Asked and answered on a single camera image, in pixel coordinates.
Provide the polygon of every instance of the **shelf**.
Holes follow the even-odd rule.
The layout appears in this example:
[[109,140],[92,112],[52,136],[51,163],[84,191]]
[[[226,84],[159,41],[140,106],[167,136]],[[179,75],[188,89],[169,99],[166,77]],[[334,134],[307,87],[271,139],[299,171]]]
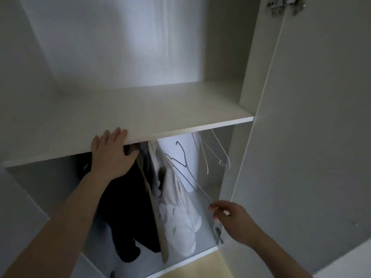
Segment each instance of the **shelf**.
[[215,81],[60,95],[3,166],[88,152],[94,135],[117,126],[129,131],[130,144],[249,122],[253,116],[238,105],[241,88],[242,81]]

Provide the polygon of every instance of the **left hand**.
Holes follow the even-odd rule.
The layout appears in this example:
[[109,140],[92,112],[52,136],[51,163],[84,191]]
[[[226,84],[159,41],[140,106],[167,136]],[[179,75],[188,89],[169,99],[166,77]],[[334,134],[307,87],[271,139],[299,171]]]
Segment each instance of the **left hand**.
[[95,136],[91,143],[93,154],[91,174],[107,181],[107,184],[128,172],[137,158],[139,151],[135,150],[130,155],[123,152],[123,142],[128,131],[119,127],[113,133],[108,130],[101,137]]

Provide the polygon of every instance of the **right arm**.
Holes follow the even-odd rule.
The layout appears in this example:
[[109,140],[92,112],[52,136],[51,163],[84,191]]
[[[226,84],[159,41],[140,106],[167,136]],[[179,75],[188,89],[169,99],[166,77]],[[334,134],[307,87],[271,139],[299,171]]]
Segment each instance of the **right arm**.
[[289,254],[253,221],[237,203],[216,201],[209,206],[228,234],[237,242],[252,248],[264,261],[275,278],[311,278]]

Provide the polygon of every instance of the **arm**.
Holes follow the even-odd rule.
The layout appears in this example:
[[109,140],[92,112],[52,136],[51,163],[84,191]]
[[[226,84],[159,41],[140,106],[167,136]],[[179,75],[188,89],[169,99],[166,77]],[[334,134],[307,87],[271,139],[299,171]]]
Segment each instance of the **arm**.
[[8,268],[3,278],[70,277],[93,221],[100,197],[111,180],[127,173],[138,151],[125,156],[127,131],[117,128],[95,136],[92,170]]
[[275,278],[311,278],[292,257],[266,235],[245,209],[229,201],[216,201],[214,219],[220,220],[228,234],[237,242],[252,248],[267,265]]

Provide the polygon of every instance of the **white wardrobe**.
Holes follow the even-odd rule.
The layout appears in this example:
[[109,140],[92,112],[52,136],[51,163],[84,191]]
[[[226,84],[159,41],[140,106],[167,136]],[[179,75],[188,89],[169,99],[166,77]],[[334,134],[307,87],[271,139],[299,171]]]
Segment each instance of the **white wardrobe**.
[[[298,14],[269,1],[2,1],[1,273],[77,185],[74,156],[117,126],[172,157],[180,141],[199,185],[312,274],[371,237],[370,0],[305,0]],[[205,148],[206,174],[191,133],[227,166]],[[141,248],[125,264],[95,218],[73,275],[157,277],[219,248],[234,277],[270,277],[195,187],[191,257]]]

